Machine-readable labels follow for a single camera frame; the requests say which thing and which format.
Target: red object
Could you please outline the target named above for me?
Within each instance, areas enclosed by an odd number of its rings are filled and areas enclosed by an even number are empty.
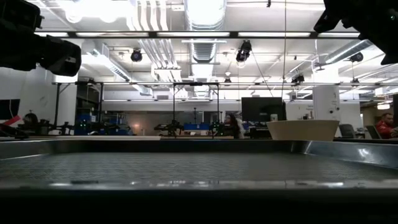
[[[15,117],[9,119],[8,121],[4,122],[3,124],[10,126],[10,125],[14,124],[15,122],[19,121],[20,119],[21,118],[17,115]]]
[[[376,129],[383,139],[391,138],[391,131],[393,130],[393,127],[389,126],[384,121],[379,121],[376,125]]]

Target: fluorescent light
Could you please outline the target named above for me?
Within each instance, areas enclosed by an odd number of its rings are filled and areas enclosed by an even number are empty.
[[[104,100],[105,102],[127,102],[128,100]]]
[[[132,84],[138,84],[138,85],[173,85],[173,83],[169,82],[133,82]]]
[[[310,32],[286,32],[286,37],[309,37]],[[285,32],[239,32],[239,37],[285,37]]]
[[[137,102],[151,102],[156,100],[130,100],[130,101],[137,101]]]
[[[104,83],[104,85],[130,85],[128,82],[108,82]]]
[[[210,100],[185,100],[185,102],[197,102],[197,103],[201,103],[201,102],[210,102]]]
[[[226,40],[181,40],[183,44],[226,44]]]
[[[220,85],[239,85],[239,86],[246,86],[246,85],[255,85],[255,83],[220,83]]]
[[[39,35],[41,37],[46,37],[47,35],[50,35],[52,37],[68,37],[67,32],[35,32],[36,35]]]
[[[318,35],[319,37],[358,37],[357,32],[326,32]]]
[[[390,109],[390,104],[386,104],[386,105],[378,105],[377,106],[378,110],[388,110]]]
[[[77,32],[78,37],[148,37],[147,32]]]
[[[158,32],[159,37],[228,37],[229,32]]]

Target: support column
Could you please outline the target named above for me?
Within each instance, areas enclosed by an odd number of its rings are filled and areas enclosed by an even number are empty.
[[[392,97],[392,106],[394,112],[394,127],[398,127],[398,94]]]
[[[68,40],[81,47],[83,40]],[[54,82],[76,82],[78,80],[78,74],[74,77],[63,77],[54,75]],[[75,114],[76,114],[76,96],[77,86],[70,85],[59,96],[58,106],[58,125],[63,125],[64,122],[69,122],[70,125],[75,125]]]
[[[315,83],[338,83],[338,68],[328,67],[313,74]],[[341,121],[340,93],[338,86],[316,86],[313,89],[315,119]]]

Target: perforated metal surface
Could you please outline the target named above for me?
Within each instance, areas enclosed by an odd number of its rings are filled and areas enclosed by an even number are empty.
[[[398,170],[301,154],[73,153],[0,161],[0,180],[379,180]]]

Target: mounted camera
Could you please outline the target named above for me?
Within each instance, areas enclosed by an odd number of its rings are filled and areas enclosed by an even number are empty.
[[[251,44],[250,40],[244,40],[241,48],[236,55],[237,62],[245,62],[250,57]]]
[[[350,62],[362,62],[363,61],[363,54],[360,52],[358,54],[354,54],[348,59]]]
[[[133,62],[140,62],[142,60],[141,49],[134,49],[130,58]]]
[[[398,63],[398,4],[393,0],[323,0],[326,10],[314,27],[319,34],[333,30],[341,21],[343,27],[354,27],[359,39],[368,39],[386,56],[381,65]]]
[[[0,0],[0,9],[0,67],[28,72],[39,63],[56,75],[77,74],[81,66],[79,46],[34,34],[44,19],[39,7],[23,0]]]
[[[302,83],[305,82],[304,76],[302,74],[292,77],[292,83]]]

